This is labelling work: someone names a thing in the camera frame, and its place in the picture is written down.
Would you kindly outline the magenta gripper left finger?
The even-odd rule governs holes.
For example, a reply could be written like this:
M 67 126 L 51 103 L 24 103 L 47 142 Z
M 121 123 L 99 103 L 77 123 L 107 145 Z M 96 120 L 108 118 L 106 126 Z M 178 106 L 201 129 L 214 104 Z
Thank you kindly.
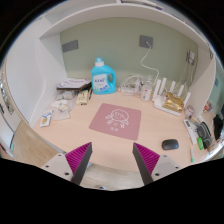
M 80 185 L 92 154 L 92 143 L 86 143 L 65 155 L 73 176 L 71 181 Z

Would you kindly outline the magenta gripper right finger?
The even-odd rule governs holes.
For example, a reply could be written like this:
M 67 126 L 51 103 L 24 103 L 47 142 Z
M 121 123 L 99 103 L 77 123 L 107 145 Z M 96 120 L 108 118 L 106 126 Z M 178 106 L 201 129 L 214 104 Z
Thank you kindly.
M 152 172 L 159 161 L 160 155 L 138 143 L 133 144 L 132 153 L 136 160 L 143 183 L 145 185 L 152 183 Z

